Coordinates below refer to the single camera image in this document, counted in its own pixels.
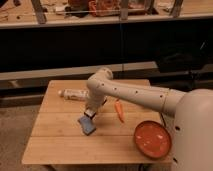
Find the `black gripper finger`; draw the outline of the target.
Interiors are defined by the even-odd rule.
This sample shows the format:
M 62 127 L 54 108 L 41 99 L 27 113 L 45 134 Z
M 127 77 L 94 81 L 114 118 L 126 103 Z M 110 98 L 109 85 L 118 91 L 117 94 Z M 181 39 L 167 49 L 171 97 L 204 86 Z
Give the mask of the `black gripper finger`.
M 89 117 L 90 119 L 93 119 L 95 117 L 95 115 L 97 114 L 96 111 L 92 110 L 92 109 L 86 109 L 84 114 Z

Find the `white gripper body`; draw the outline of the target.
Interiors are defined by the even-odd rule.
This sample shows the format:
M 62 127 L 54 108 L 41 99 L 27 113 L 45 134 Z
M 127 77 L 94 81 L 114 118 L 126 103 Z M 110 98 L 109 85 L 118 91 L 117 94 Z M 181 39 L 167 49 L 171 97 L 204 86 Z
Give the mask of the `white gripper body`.
M 93 98 L 93 97 L 88 97 L 86 100 L 86 109 L 92 109 L 94 111 L 98 111 L 98 109 L 105 104 L 107 101 L 106 97 L 101 97 L 101 98 Z

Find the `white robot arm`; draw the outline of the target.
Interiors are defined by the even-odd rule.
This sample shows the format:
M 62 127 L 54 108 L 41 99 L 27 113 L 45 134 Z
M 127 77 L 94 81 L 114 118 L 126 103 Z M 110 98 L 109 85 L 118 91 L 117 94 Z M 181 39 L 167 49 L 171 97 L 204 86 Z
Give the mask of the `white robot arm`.
M 119 83 L 109 68 L 91 75 L 86 111 L 96 113 L 105 96 L 173 116 L 171 171 L 213 171 L 213 90 L 189 92 Z

